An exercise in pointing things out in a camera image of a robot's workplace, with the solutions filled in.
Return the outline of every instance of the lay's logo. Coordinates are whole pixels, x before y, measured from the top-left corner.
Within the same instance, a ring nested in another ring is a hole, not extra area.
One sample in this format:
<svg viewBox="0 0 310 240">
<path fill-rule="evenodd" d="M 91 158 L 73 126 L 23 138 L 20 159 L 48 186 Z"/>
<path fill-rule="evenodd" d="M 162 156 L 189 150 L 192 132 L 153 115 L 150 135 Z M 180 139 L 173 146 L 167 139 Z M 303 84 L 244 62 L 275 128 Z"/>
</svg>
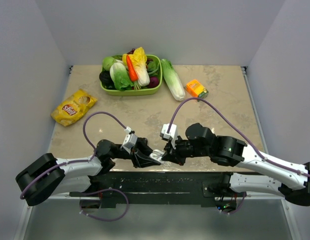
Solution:
<svg viewBox="0 0 310 240">
<path fill-rule="evenodd" d="M 75 115 L 77 113 L 77 111 L 75 111 L 74 108 L 71 105 L 69 105 L 69 104 L 64 105 L 62 110 L 67 112 L 68 115 L 70 115 L 70 116 L 73 116 L 73 115 Z"/>
</svg>

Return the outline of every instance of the orange juice box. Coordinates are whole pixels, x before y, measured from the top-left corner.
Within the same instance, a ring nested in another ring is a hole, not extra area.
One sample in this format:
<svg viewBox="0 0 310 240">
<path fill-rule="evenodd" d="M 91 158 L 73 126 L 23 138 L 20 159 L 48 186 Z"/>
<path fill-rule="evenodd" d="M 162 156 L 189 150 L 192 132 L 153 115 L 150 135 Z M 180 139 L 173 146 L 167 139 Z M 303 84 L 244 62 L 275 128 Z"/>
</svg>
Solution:
<svg viewBox="0 0 310 240">
<path fill-rule="evenodd" d="M 197 79 L 188 82 L 185 90 L 193 97 L 201 99 L 206 98 L 209 94 L 209 91 Z"/>
</svg>

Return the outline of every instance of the cable clip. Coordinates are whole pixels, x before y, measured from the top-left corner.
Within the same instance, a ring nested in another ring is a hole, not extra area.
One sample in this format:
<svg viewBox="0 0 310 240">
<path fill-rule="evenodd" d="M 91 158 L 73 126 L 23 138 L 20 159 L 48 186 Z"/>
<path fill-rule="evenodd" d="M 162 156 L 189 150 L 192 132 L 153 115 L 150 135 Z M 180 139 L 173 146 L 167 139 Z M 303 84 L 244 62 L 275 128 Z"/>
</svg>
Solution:
<svg viewBox="0 0 310 240">
<path fill-rule="evenodd" d="M 124 132 L 125 132 L 126 134 L 130 134 L 130 133 L 132 132 L 132 129 L 131 129 L 129 126 L 127 126 L 127 127 L 124 129 Z"/>
<path fill-rule="evenodd" d="M 170 141 L 170 144 L 172 145 L 173 149 L 176 149 L 175 141 L 178 139 L 178 130 L 177 126 L 175 124 L 171 125 L 171 128 L 168 132 L 170 124 L 164 124 L 159 136 L 161 137 L 162 140 L 165 141 Z"/>
</svg>

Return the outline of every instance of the bok choy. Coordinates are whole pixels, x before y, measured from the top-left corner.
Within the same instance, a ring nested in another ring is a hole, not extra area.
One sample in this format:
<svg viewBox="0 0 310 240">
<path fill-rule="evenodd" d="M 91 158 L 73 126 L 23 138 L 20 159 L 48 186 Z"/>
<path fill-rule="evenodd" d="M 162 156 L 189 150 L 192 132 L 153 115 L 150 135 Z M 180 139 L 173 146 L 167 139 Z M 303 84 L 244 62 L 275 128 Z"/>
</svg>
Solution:
<svg viewBox="0 0 310 240">
<path fill-rule="evenodd" d="M 114 82 L 115 88 L 119 91 L 131 90 L 134 84 L 126 71 L 125 66 L 116 62 L 110 67 L 110 77 Z"/>
<path fill-rule="evenodd" d="M 182 101 L 185 98 L 185 91 L 181 80 L 177 73 L 175 72 L 172 64 L 167 59 L 160 60 L 161 68 L 163 71 L 164 80 L 177 101 Z"/>
<path fill-rule="evenodd" d="M 123 54 L 122 61 L 125 66 L 127 66 L 127 54 Z M 143 87 L 150 84 L 150 77 L 146 69 L 147 57 L 145 51 L 142 47 L 137 48 L 133 54 L 129 54 L 129 58 L 132 62 L 134 70 L 138 76 L 138 84 Z"/>
</svg>

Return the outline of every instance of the carrot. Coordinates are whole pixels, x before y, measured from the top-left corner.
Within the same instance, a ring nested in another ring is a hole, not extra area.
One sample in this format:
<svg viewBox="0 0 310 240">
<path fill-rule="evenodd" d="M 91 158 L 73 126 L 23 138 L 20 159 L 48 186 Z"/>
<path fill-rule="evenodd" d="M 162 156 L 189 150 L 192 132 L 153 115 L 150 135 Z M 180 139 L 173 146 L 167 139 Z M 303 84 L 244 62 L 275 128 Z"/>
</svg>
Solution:
<svg viewBox="0 0 310 240">
<path fill-rule="evenodd" d="M 128 67 L 128 74 L 129 74 L 129 78 L 132 82 L 135 82 L 139 79 L 139 76 L 137 76 L 137 73 L 133 67 L 133 63 L 130 59 L 130 56 L 127 54 L 126 56 L 126 63 L 127 63 L 127 67 Z"/>
</svg>

